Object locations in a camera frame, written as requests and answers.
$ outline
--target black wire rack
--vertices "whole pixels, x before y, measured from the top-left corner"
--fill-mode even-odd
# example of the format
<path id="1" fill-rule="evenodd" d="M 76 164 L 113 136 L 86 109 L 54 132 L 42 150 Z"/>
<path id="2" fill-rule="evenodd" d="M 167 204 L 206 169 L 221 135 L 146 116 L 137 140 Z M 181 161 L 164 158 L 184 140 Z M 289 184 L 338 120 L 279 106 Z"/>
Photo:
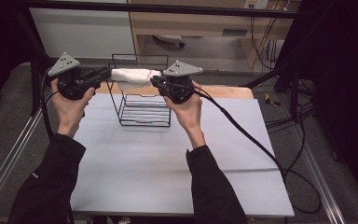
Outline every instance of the black wire rack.
<path id="1" fill-rule="evenodd" d="M 109 68 L 143 68 L 162 71 L 168 67 L 168 55 L 112 54 Z M 122 126 L 170 127 L 171 110 L 159 95 L 142 95 L 121 91 L 120 104 L 116 104 L 112 89 L 114 80 L 106 81 Z"/>

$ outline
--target aluminum rail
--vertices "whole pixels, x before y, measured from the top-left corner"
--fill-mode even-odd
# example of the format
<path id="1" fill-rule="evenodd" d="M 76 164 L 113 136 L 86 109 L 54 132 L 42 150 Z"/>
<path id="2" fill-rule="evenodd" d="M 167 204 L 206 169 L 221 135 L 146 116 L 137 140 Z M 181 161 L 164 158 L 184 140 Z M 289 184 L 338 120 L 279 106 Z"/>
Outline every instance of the aluminum rail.
<path id="1" fill-rule="evenodd" d="M 286 115 L 290 116 L 289 103 L 286 97 L 279 95 L 279 99 Z M 291 127 L 291 129 L 296 135 L 298 145 L 301 146 L 301 139 L 303 133 L 301 132 L 300 127 L 298 127 L 298 125 L 295 125 Z M 346 222 L 344 216 L 342 216 L 341 210 L 339 209 L 336 199 L 334 198 L 334 195 L 331 192 L 331 189 L 324 178 L 324 175 L 320 166 L 318 165 L 318 162 L 313 157 L 310 147 L 307 144 L 307 141 L 305 141 L 304 144 L 305 146 L 302 158 L 304 159 L 304 162 L 308 167 L 310 176 L 313 180 L 313 183 L 315 184 L 315 187 L 319 190 L 319 193 L 321 194 L 324 210 L 329 217 L 330 222 L 332 224 L 345 224 Z"/>
<path id="2" fill-rule="evenodd" d="M 28 140 L 30 139 L 36 124 L 39 122 L 42 110 L 39 109 L 33 117 L 28 119 L 27 124 L 25 125 L 24 129 L 22 130 L 19 138 L 17 139 L 16 143 L 10 150 L 7 155 L 7 158 L 2 163 L 0 168 L 0 192 L 2 187 L 7 182 L 8 177 L 10 176 L 11 171 L 13 170 L 14 166 L 16 165 L 17 160 L 19 159 L 22 150 L 25 148 Z"/>
<path id="3" fill-rule="evenodd" d="M 236 17 L 305 19 L 305 20 L 314 19 L 317 17 L 317 14 L 313 12 L 298 12 L 298 11 L 278 11 L 278 10 L 227 8 L 227 7 L 188 7 L 188 6 L 146 5 L 146 4 L 46 1 L 46 0 L 44 1 L 20 0 L 20 1 L 13 2 L 13 6 L 55 8 L 55 9 L 75 9 L 75 10 L 151 12 L 151 13 L 195 14 L 195 15 L 236 16 Z"/>

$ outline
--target white tabletop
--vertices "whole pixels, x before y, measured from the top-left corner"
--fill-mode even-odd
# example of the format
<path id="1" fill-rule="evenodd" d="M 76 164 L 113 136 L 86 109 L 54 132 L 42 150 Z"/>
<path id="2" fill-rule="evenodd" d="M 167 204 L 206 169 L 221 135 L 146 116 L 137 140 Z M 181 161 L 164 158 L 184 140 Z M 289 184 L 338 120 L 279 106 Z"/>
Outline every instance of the white tabletop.
<path id="1" fill-rule="evenodd" d="M 257 100 L 216 99 L 242 127 L 273 153 Z M 273 161 L 203 99 L 202 129 L 219 167 L 248 216 L 294 215 Z M 191 144 L 172 113 L 169 128 L 123 127 L 110 95 L 97 94 L 76 140 L 87 151 L 72 195 L 73 210 L 143 216 L 191 216 Z"/>

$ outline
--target finger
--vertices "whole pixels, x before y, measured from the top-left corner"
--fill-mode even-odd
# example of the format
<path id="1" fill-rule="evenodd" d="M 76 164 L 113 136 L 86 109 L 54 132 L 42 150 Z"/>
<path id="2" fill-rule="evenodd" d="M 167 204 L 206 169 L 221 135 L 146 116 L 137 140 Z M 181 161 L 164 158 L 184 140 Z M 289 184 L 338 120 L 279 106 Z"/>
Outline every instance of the finger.
<path id="1" fill-rule="evenodd" d="M 94 92 L 95 89 L 91 87 L 84 93 L 83 98 L 81 100 L 85 103 L 85 105 L 89 103 L 89 100 L 94 95 Z"/>
<path id="2" fill-rule="evenodd" d="M 196 91 L 200 91 L 201 85 L 199 83 L 193 81 L 193 86 L 196 87 L 196 88 L 194 88 Z"/>
<path id="3" fill-rule="evenodd" d="M 167 104 L 167 107 L 171 108 L 173 105 L 173 101 L 168 96 L 163 96 L 165 103 Z"/>
<path id="4" fill-rule="evenodd" d="M 51 92 L 54 93 L 58 91 L 58 87 L 57 87 L 58 79 L 54 78 L 54 80 L 52 80 L 50 83 L 51 83 Z"/>

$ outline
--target white wall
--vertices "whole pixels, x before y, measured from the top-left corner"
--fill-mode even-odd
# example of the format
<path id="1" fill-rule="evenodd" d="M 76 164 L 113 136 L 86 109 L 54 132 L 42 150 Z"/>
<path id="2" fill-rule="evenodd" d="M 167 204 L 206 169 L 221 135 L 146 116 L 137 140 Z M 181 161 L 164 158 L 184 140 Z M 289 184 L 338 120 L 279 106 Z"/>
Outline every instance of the white wall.
<path id="1" fill-rule="evenodd" d="M 127 3 L 126 0 L 77 0 Z M 112 53 L 133 54 L 128 12 L 31 8 L 47 54 L 60 57 L 111 59 Z"/>

